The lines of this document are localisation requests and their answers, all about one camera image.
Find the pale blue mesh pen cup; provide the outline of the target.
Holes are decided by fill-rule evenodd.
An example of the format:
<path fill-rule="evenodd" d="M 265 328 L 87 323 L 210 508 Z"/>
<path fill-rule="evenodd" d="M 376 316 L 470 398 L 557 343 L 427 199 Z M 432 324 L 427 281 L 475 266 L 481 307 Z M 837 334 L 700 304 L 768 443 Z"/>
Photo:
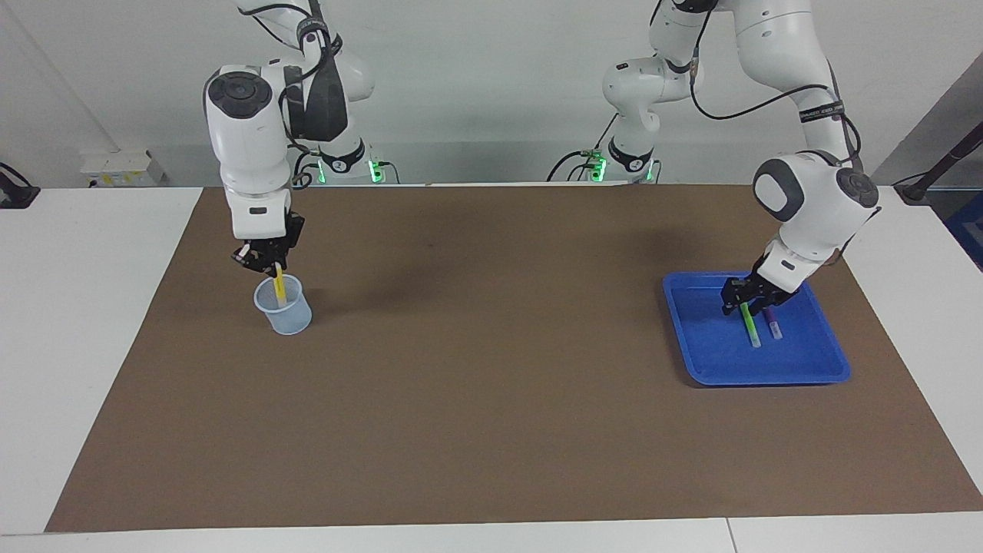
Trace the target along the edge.
<path fill-rule="evenodd" d="M 253 304 L 259 309 L 275 333 L 282 336 L 292 336 L 301 333 L 312 322 L 313 312 L 305 297 L 301 280 L 292 274 L 285 274 L 286 303 L 277 303 L 274 279 L 265 279 L 257 284 L 253 291 Z"/>

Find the blue plastic tray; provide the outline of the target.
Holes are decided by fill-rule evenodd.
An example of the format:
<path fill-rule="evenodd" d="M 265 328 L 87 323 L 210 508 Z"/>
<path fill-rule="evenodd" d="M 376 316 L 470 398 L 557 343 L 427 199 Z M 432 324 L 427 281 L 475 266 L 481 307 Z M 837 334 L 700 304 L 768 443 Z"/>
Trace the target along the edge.
<path fill-rule="evenodd" d="M 675 272 L 663 279 L 686 370 L 706 386 L 824 385 L 845 382 L 851 367 L 819 301 L 805 283 L 775 308 L 782 339 L 762 314 L 754 347 L 740 312 L 722 312 L 728 272 Z"/>

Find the black stand leg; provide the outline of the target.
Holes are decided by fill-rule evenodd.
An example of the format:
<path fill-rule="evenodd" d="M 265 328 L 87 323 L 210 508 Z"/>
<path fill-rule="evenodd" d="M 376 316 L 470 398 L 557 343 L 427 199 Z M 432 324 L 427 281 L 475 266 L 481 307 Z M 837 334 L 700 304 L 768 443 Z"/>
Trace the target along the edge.
<path fill-rule="evenodd" d="M 906 204 L 923 204 L 930 188 L 945 172 L 950 171 L 959 161 L 983 146 L 983 119 L 977 123 L 940 161 L 923 173 L 899 180 L 892 188 Z"/>

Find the blue box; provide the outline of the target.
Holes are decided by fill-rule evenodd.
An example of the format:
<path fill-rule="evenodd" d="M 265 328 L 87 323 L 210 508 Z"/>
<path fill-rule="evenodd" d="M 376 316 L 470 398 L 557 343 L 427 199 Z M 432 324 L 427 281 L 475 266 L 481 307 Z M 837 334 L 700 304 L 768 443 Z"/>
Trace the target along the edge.
<path fill-rule="evenodd" d="M 945 218 L 945 227 L 983 272 L 983 191 Z"/>

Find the brown table mat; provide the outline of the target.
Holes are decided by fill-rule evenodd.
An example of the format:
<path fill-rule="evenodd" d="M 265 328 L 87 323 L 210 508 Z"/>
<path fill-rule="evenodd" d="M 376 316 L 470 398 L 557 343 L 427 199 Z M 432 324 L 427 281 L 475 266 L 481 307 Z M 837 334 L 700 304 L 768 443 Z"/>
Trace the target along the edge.
<path fill-rule="evenodd" d="M 745 272 L 741 186 L 320 188 L 277 335 L 200 194 L 47 531 L 983 510 L 851 270 L 833 386 L 689 379 L 661 280 Z"/>

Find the black table clamp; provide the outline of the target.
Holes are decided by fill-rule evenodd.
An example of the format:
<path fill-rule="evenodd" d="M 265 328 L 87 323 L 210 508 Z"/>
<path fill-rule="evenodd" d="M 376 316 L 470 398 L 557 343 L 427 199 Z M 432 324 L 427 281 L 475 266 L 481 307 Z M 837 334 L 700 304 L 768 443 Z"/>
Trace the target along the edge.
<path fill-rule="evenodd" d="M 28 209 L 40 193 L 20 171 L 0 162 L 0 210 Z"/>

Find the white wall outlet box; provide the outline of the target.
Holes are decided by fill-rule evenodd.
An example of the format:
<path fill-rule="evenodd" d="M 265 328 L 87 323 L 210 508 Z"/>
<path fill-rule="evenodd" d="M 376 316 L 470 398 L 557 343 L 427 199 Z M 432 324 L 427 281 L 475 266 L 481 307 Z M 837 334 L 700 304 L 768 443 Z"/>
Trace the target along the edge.
<path fill-rule="evenodd" d="M 80 172 L 89 187 L 158 187 L 167 182 L 165 171 L 148 150 L 88 155 Z"/>

